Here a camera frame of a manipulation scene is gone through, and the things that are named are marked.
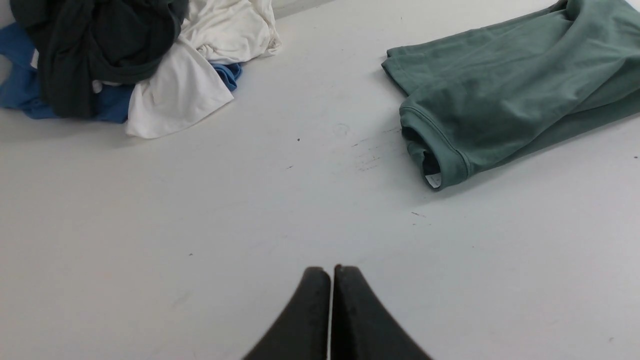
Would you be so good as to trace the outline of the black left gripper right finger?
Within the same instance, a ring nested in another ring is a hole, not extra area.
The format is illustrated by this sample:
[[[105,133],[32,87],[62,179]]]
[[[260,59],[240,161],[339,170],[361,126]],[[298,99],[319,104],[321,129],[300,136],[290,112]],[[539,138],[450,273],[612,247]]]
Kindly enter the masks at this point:
[[[429,360],[356,266],[334,267],[332,360]]]

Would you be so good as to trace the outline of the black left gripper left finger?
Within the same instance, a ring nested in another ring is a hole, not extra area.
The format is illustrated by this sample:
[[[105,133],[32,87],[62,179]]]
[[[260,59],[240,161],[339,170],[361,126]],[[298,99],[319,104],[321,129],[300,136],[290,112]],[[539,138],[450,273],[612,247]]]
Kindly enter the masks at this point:
[[[290,301],[245,360],[326,360],[331,290],[324,269],[306,268]]]

